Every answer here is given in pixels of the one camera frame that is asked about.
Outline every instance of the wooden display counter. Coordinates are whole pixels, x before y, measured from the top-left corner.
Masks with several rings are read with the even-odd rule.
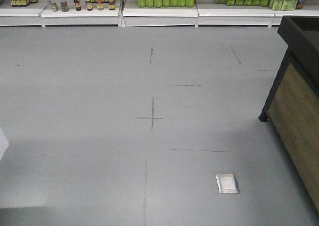
[[[288,44],[260,121],[278,132],[319,211],[319,18],[284,16]]]

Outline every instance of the white object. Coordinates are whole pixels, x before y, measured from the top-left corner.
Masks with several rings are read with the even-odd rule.
[[[9,141],[0,128],[0,160],[9,146]]]

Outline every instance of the glass jar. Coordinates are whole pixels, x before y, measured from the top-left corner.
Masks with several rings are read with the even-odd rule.
[[[74,3],[75,3],[75,10],[80,11],[82,9],[81,4],[80,4],[80,0],[74,0]]]
[[[51,7],[53,12],[58,11],[58,5],[56,4],[56,2],[51,1]]]
[[[92,11],[93,10],[92,0],[85,0],[85,3],[86,3],[86,9],[88,11]]]

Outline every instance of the metal floor outlet cover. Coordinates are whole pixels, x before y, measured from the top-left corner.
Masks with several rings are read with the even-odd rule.
[[[221,194],[239,194],[238,182],[235,175],[222,174],[216,175],[219,193]]]

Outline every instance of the gray floor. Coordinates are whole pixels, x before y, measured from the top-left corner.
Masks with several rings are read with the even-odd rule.
[[[276,28],[12,27],[0,41],[1,226],[318,225],[257,118],[287,47]],[[219,173],[241,193],[219,194]]]

